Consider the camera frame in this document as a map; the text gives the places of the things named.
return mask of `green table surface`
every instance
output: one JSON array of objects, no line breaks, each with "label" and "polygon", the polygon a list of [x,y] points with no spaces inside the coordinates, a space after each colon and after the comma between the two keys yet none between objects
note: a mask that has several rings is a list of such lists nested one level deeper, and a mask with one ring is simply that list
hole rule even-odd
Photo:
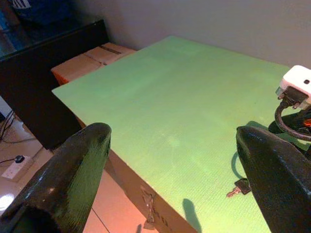
[{"label": "green table surface", "polygon": [[236,128],[273,121],[288,70],[171,36],[53,93],[85,124],[108,123],[112,150],[199,232],[266,233],[252,193],[226,194],[245,177]]}]

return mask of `cardboard box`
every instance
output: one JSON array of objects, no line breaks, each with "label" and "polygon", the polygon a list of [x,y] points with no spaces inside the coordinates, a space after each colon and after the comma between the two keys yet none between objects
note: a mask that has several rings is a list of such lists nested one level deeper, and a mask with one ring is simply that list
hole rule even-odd
[{"label": "cardboard box", "polygon": [[100,62],[81,54],[52,68],[51,71],[58,83],[63,85],[102,67],[104,65]]},{"label": "cardboard box", "polygon": [[85,55],[96,61],[99,61],[103,65],[109,65],[134,52],[134,50],[128,49],[126,47],[114,45],[112,43],[106,43],[87,51]]},{"label": "cardboard box", "polygon": [[123,58],[135,50],[106,43],[51,69],[59,85],[64,85]]},{"label": "cardboard box", "polygon": [[159,232],[196,232],[179,213],[113,151],[110,151],[109,163],[105,169],[123,188],[127,197],[138,210],[147,219],[154,220],[153,225]]}]

